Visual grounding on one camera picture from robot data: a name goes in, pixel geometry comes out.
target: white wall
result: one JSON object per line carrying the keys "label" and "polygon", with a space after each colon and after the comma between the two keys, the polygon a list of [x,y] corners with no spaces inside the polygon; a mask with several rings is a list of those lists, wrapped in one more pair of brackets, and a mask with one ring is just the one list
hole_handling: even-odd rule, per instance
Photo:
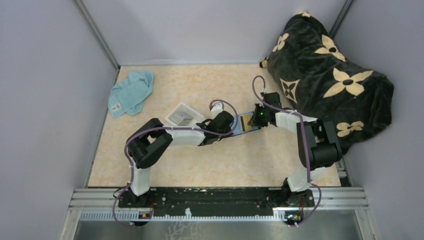
{"label": "white wall", "polygon": [[0,239],[59,237],[114,74],[71,0],[0,1]]}
{"label": "white wall", "polygon": [[352,61],[394,84],[392,125],[348,153],[384,240],[424,236],[424,1],[356,1],[336,43]]}
{"label": "white wall", "polygon": [[301,11],[330,31],[345,0],[83,0],[120,65],[258,63]]}

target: white tag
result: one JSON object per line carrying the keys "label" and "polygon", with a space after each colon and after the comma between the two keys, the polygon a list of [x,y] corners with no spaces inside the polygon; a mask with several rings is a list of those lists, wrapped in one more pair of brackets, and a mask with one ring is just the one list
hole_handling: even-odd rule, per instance
{"label": "white tag", "polygon": [[116,112],[119,109],[121,109],[121,104],[118,103],[118,104],[116,104],[115,106],[112,107],[112,112]]}

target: light blue cloth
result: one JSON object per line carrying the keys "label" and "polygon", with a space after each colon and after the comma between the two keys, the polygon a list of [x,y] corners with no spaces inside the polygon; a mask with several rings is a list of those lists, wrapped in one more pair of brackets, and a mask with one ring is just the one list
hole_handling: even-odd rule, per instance
{"label": "light blue cloth", "polygon": [[143,100],[153,92],[153,73],[130,71],[128,78],[113,86],[110,91],[108,108],[116,119],[125,112],[131,116],[143,109]]}

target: plush blanket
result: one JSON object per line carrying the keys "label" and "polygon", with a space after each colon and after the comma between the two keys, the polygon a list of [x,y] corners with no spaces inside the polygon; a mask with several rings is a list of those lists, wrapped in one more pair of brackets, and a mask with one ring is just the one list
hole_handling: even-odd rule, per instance
{"label": "plush blanket", "polygon": [[299,113],[333,121],[343,153],[392,122],[393,84],[384,74],[347,59],[324,26],[306,12],[288,21],[259,65],[268,69]]}

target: beige table surface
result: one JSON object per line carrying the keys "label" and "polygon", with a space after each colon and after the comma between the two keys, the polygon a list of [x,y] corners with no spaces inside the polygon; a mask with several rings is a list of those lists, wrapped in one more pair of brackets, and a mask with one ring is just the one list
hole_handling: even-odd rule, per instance
{"label": "beige table surface", "polygon": [[[184,102],[211,118],[211,100],[223,99],[239,114],[253,111],[259,101],[252,92],[252,79],[262,75],[266,91],[279,92],[283,107],[289,107],[278,85],[257,64],[169,65],[122,67],[117,81],[130,71],[151,71],[153,93],[140,113],[113,119],[107,114],[88,186],[117,187],[130,179],[125,141],[151,118],[165,117]],[[262,90],[262,81],[256,81]],[[151,168],[152,187],[278,187],[300,164],[297,138],[282,128],[268,126],[251,133],[223,139],[207,146],[172,146]],[[340,186],[336,167],[327,169],[315,183]]]}

